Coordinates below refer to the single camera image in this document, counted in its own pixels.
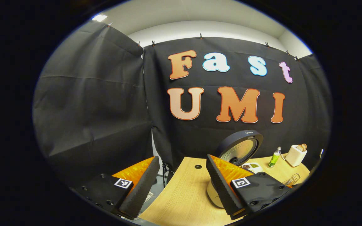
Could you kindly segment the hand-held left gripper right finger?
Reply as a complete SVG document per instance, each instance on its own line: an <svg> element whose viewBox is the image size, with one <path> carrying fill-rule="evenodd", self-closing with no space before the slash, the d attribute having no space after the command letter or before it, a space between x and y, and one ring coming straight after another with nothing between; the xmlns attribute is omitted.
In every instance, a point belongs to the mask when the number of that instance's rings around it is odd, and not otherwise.
<svg viewBox="0 0 362 226"><path fill-rule="evenodd" d="M232 220L261 212L293 190L265 172L252 173L210 154L206 168L223 208Z"/></svg>

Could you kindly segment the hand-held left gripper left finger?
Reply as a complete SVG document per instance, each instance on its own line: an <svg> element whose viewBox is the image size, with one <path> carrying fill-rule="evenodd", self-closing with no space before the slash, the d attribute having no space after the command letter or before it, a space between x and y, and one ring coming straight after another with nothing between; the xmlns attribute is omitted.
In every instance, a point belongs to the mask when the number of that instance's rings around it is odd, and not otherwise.
<svg viewBox="0 0 362 226"><path fill-rule="evenodd" d="M99 174L74 192L100 209L133 220L138 217L159 169L159 157L153 156L113 175Z"/></svg>

